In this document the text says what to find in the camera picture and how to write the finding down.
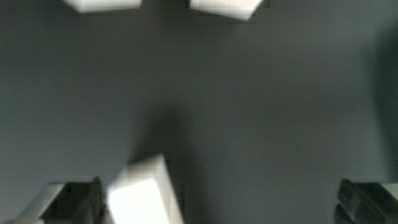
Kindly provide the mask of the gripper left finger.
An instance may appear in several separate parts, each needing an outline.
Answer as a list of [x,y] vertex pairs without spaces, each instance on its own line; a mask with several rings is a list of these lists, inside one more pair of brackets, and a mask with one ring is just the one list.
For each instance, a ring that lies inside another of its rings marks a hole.
[[17,217],[10,221],[7,221],[5,224],[44,224],[41,216],[60,194],[64,186],[65,184],[60,182],[51,182],[44,186]]

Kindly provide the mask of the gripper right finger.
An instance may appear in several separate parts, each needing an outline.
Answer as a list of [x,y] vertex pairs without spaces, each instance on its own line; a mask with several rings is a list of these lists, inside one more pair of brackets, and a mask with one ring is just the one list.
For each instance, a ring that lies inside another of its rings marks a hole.
[[398,201],[398,183],[382,183],[380,186],[389,193],[392,200]]

